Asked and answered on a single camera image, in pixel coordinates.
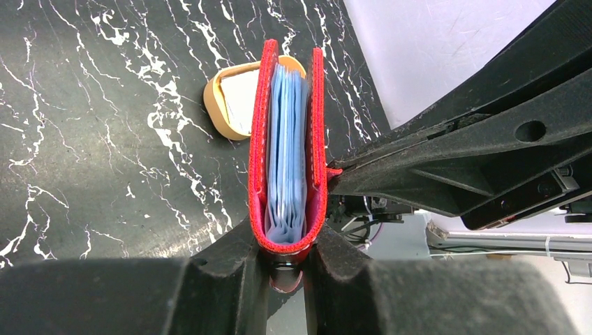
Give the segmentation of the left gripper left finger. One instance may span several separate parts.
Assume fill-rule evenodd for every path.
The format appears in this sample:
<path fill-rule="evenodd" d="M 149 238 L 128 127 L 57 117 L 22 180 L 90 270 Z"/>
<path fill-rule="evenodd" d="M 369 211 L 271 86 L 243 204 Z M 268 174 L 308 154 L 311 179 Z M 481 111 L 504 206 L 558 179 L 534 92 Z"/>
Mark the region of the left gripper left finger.
<path fill-rule="evenodd" d="M 190 258 L 44 261 L 1 273 L 2 334 L 264 334 L 248 220 Z"/>

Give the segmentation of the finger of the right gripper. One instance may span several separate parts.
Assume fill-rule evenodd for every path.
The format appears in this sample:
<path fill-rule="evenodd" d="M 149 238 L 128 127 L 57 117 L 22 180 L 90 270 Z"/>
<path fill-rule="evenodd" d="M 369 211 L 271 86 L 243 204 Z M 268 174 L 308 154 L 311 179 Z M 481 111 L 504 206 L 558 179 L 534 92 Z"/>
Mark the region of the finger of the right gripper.
<path fill-rule="evenodd" d="M 365 162 L 457 117 L 497 113 L 591 56 L 590 1 L 347 1 L 390 125 Z"/>
<path fill-rule="evenodd" d="M 339 195 L 460 216 L 591 153 L 591 72 L 476 124 L 346 170 Z"/>

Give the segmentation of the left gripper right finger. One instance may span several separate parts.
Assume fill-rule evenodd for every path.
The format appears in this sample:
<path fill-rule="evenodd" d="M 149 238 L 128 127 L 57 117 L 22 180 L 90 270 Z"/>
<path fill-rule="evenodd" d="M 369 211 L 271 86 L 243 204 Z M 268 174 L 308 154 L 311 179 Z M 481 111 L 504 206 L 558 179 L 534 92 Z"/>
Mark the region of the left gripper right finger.
<path fill-rule="evenodd" d="M 533 266 L 376 260 L 329 227 L 304 263 L 310 334 L 576 334 Z"/>

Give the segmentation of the red leather card holder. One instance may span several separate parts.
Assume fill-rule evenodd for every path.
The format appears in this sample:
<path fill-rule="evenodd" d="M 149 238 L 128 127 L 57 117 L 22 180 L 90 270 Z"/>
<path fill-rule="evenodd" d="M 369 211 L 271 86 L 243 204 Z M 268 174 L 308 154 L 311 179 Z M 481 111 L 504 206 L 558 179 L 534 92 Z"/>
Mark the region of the red leather card holder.
<path fill-rule="evenodd" d="M 251 229 L 269 262 L 269 282 L 292 292 L 325 223 L 328 183 L 340 170 L 325 153 L 324 54 L 304 68 L 266 40 L 260 61 L 249 152 Z"/>

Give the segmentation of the tan oval card tray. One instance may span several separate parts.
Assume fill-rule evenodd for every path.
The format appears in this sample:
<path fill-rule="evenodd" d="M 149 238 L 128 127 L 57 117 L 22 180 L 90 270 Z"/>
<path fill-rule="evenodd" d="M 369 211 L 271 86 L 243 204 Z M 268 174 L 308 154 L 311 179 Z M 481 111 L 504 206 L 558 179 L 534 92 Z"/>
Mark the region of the tan oval card tray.
<path fill-rule="evenodd" d="M 306 139 L 306 100 L 314 95 L 323 99 L 323 93 L 316 93 L 324 87 L 324 77 L 319 67 L 309 71 L 312 75 L 309 83 L 296 80 L 288 89 L 282 89 L 280 83 L 288 81 L 288 74 L 298 72 L 304 77 L 305 71 L 301 63 L 293 57 L 279 55 L 277 64 L 281 67 L 282 80 L 272 74 L 269 92 L 269 120 L 276 124 L 286 120 L 288 125 L 276 126 L 280 133 L 273 138 L 279 144 L 286 143 L 300 150 L 305 146 Z M 244 140 L 251 136 L 251 124 L 255 115 L 256 95 L 259 81 L 259 61 L 231 66 L 220 70 L 208 81 L 203 100 L 205 107 L 217 131 L 230 140 Z"/>

